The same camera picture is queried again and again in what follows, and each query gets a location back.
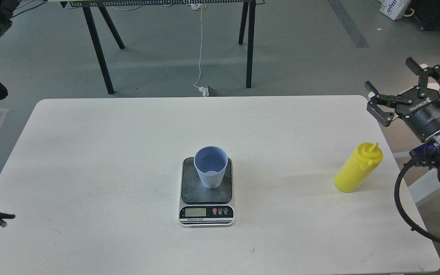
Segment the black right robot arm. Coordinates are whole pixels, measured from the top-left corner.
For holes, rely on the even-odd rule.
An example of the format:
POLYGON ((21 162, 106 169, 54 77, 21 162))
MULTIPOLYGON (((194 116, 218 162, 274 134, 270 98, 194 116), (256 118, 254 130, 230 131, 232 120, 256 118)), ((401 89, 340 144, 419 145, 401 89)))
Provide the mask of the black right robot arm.
POLYGON ((384 95, 366 81, 365 88, 372 93, 367 111, 384 127, 390 126, 397 118, 402 120, 421 142, 419 147, 409 152, 411 159, 398 174, 393 196, 400 216, 411 230, 440 243, 439 237, 410 218, 400 198, 401 182, 412 167, 435 169, 440 183, 440 65, 423 68, 411 57, 406 59, 405 64, 418 77, 417 85, 398 95, 384 95))

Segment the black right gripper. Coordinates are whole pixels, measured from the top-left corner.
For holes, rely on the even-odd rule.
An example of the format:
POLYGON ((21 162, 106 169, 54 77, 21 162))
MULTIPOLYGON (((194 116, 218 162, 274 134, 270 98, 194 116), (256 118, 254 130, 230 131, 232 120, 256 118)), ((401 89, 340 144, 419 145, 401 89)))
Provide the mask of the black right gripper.
MULTIPOLYGON (((417 96, 422 99, 428 95, 440 96, 440 65, 422 68, 413 58, 406 59, 407 67, 418 76, 415 86, 417 96), (428 87, 429 78, 435 80, 439 89, 428 87)), ((440 131, 440 98, 428 96, 410 106, 411 99, 401 95, 383 95, 370 81, 364 83, 369 92, 366 110, 384 127, 401 117, 417 139, 424 143, 440 131)))

